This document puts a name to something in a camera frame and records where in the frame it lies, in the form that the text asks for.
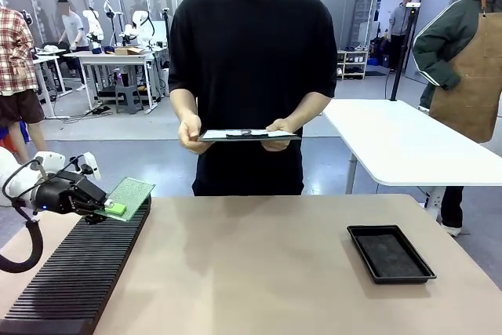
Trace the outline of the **person's right hand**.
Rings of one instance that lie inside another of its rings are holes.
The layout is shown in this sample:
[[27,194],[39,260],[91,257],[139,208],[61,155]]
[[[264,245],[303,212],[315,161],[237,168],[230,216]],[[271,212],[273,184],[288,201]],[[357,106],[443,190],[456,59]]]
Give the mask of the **person's right hand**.
[[178,137],[181,145],[197,155],[205,153],[212,145],[212,142],[200,141],[201,120],[195,114],[185,115],[180,121]]

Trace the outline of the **person's left hand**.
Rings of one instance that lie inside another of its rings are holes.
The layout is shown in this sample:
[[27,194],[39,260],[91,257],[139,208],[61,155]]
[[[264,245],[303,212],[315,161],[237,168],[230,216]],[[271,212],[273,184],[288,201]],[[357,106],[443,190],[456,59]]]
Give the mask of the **person's left hand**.
[[[285,131],[288,133],[293,133],[295,131],[292,122],[288,118],[280,118],[275,120],[271,125],[269,125],[266,130],[268,132],[272,131]],[[269,152],[280,152],[284,151],[289,146],[288,140],[266,140],[261,142],[263,148]]]

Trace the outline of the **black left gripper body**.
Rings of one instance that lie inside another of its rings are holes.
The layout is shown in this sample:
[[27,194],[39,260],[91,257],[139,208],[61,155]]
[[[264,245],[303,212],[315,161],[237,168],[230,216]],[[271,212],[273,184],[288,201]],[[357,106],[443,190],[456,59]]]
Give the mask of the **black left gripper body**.
[[94,213],[104,209],[107,193],[86,176],[53,174],[35,191],[35,208],[54,213]]

